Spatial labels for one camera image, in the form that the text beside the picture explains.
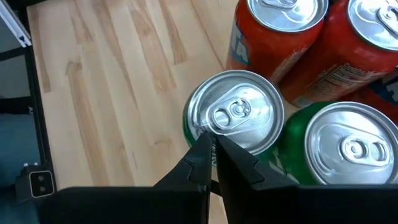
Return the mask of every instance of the pull tab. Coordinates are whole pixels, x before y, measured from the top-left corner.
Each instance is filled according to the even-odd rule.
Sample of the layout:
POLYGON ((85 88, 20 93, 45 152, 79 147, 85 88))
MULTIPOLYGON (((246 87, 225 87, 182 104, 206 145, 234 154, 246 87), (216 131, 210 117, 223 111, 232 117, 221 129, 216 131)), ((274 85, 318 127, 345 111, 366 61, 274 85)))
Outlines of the pull tab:
POLYGON ((297 0, 260 0, 262 3, 281 9, 293 9, 297 0))
POLYGON ((357 136, 348 136, 340 145, 341 154, 355 164, 382 167, 390 161, 390 150, 381 139, 364 141, 357 136))
POLYGON ((398 7, 384 6, 377 11, 380 21, 389 29, 389 31, 398 36, 398 7))
POLYGON ((246 122, 251 116, 251 105, 244 98, 232 98, 214 106, 211 119, 221 130, 231 130, 246 122))

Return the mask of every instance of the wood grain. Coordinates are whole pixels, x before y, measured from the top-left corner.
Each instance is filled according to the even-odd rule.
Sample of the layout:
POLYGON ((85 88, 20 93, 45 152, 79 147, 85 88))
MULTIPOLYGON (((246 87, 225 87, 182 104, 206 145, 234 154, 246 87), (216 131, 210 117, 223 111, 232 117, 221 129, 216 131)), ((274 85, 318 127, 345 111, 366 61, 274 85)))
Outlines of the wood grain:
MULTIPOLYGON (((222 71, 236 3, 51 0, 28 7, 60 189, 153 185, 176 165, 188 149, 182 108, 222 71)), ((210 223, 226 223, 216 195, 210 223)))

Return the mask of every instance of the can rim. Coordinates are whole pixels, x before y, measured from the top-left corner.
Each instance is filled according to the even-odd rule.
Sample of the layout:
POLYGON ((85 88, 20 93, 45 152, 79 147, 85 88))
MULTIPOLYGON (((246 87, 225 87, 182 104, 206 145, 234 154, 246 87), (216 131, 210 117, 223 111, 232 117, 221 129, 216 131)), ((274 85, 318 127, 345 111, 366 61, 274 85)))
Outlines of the can rim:
POLYGON ((365 42, 371 44, 373 47, 376 47, 377 49, 385 50, 385 51, 388 51, 388 52, 398 52, 398 49, 392 49, 392 48, 389 48, 389 47, 382 47, 382 46, 380 46, 380 45, 374 43, 373 41, 369 40, 366 36, 362 35, 362 34, 359 32, 359 30, 357 30, 357 28, 355 28, 353 19, 351 18, 351 14, 350 14, 350 8, 351 8, 351 5, 352 5, 352 3, 353 3, 354 1, 358 1, 358 0, 349 0, 349 1, 348 1, 348 5, 347 5, 347 9, 346 9, 346 10, 347 10, 347 11, 346 11, 346 12, 347 12, 347 18, 348 18, 349 24, 351 25, 351 28, 354 30, 354 33, 355 33, 361 40, 363 40, 363 41, 365 41, 365 42))
POLYGON ((247 4, 247 6, 248 6, 248 10, 249 10, 249 12, 250 12, 250 15, 252 15, 252 17, 253 17, 261 26, 263 26, 263 27, 265 27, 265 28, 267 28, 267 29, 276 31, 276 32, 287 33, 287 34, 298 34, 298 33, 304 32, 304 31, 306 31, 306 30, 309 30, 309 29, 311 29, 312 27, 315 27, 316 25, 319 24, 320 21, 322 21, 322 20, 325 18, 326 13, 328 12, 328 8, 329 8, 329 0, 318 0, 318 1, 322 1, 322 2, 323 2, 324 7, 323 7, 323 9, 322 9, 322 13, 319 14, 318 19, 316 19, 315 22, 314 22, 312 25, 310 25, 310 26, 305 26, 305 28, 303 28, 303 29, 297 29, 297 30, 280 30, 280 29, 276 29, 276 28, 271 27, 271 26, 265 24, 264 22, 262 22, 262 21, 253 13, 252 7, 251 7, 251 5, 250 5, 250 1, 253 1, 253 0, 246 0, 246 4, 247 4))
POLYGON ((321 184, 328 184, 327 181, 324 180, 324 178, 318 173, 316 167, 314 166, 312 162, 312 157, 309 153, 309 147, 310 147, 310 132, 313 128, 314 123, 318 121, 318 119, 326 114, 327 112, 331 110, 335 110, 336 107, 342 107, 344 106, 345 108, 351 108, 356 111, 360 111, 364 114, 367 114, 374 118, 378 123, 382 124, 386 128, 386 131, 388 133, 388 136, 395 140, 392 142, 392 150, 394 151, 394 166, 392 168, 392 172, 390 177, 386 180, 386 183, 394 183, 398 179, 398 128, 397 126, 382 112, 378 111, 377 109, 362 104, 362 103, 357 103, 357 102, 351 102, 351 101, 343 101, 343 102, 338 102, 338 103, 332 103, 324 108, 322 108, 320 111, 318 111, 310 120, 308 123, 307 129, 305 131, 305 140, 304 140, 304 156, 305 156, 305 162, 307 163, 308 168, 310 169, 312 177, 321 184))
MULTIPOLYGON (((252 155, 256 156, 262 152, 264 152, 265 150, 267 150, 268 148, 270 148, 278 139, 279 135, 282 132, 282 128, 284 125, 284 119, 285 119, 285 111, 284 111, 284 106, 283 106, 283 101, 282 98, 279 94, 279 92, 277 91, 277 89, 273 86, 273 84, 271 84, 271 82, 269 82, 268 80, 266 80, 264 77, 254 73, 254 72, 250 72, 247 70, 227 70, 227 71, 223 71, 221 73, 218 73, 216 75, 214 75, 213 77, 210 77, 209 79, 205 80, 201 85, 199 85, 195 91, 193 92, 192 96, 190 97, 190 101, 188 103, 188 110, 187 110, 187 114, 186 114, 186 119, 187 119, 187 127, 188 130, 191 130, 191 127, 193 127, 192 124, 192 120, 189 119, 189 115, 193 114, 193 112, 197 109, 198 103, 199 103, 199 99, 201 98, 201 96, 203 95, 204 87, 210 85, 212 82, 216 82, 218 81, 220 78, 225 77, 227 75, 228 76, 236 76, 236 74, 246 74, 246 75, 250 75, 252 77, 254 77, 254 80, 259 80, 261 82, 262 85, 264 85, 266 87, 266 90, 269 90, 268 93, 269 96, 272 97, 272 102, 274 103, 274 106, 277 106, 280 113, 278 114, 278 116, 280 117, 279 121, 274 123, 275 128, 270 132, 270 140, 267 142, 267 144, 265 144, 262 148, 255 150, 255 151, 249 151, 252 155)), ((195 135, 189 131, 190 134, 192 135, 192 137, 195 139, 195 135)))

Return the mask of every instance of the can top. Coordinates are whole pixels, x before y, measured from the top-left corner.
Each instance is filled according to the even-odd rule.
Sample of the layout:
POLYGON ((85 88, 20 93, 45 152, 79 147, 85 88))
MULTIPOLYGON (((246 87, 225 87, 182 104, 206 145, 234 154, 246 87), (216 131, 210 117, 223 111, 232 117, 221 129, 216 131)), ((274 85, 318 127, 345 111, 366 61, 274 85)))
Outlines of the can top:
POLYGON ((382 49, 398 51, 396 0, 350 0, 348 17, 362 38, 382 49))
POLYGON ((264 27, 279 32, 302 32, 325 16, 328 0, 247 0, 252 16, 264 27))
POLYGON ((397 126, 355 102, 320 110, 305 133, 305 158, 322 184, 385 184, 397 179, 397 126))
POLYGON ((224 135, 254 155, 276 141, 283 122, 277 90, 265 78, 244 70, 225 71, 203 82, 187 110, 194 139, 205 131, 224 135))

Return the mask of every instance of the soda can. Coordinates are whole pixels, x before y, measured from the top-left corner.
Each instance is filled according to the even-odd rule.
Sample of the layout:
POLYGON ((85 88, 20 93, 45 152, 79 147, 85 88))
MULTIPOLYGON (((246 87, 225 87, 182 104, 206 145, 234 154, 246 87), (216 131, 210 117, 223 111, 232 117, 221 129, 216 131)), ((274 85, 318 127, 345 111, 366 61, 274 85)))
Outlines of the soda can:
POLYGON ((274 154, 300 184, 388 184, 397 181, 397 126, 355 102, 318 102, 288 119, 274 154))
MULTIPOLYGON (((259 155, 274 145, 284 123, 284 107, 275 87, 245 70, 221 72, 203 82, 183 111, 183 132, 191 146, 206 132, 227 136, 259 155)), ((212 164, 216 165, 215 152, 212 164)))
POLYGON ((334 3, 338 2, 339 0, 329 0, 329 5, 333 5, 334 3))
POLYGON ((328 0, 240 0, 226 69, 278 83, 317 39, 328 0))
POLYGON ((393 72, 398 65, 395 5, 375 0, 335 3, 318 40, 281 81, 284 98, 298 107, 337 100, 393 72))
POLYGON ((358 91, 343 96, 342 101, 355 101, 372 106, 398 124, 398 71, 391 73, 358 91))

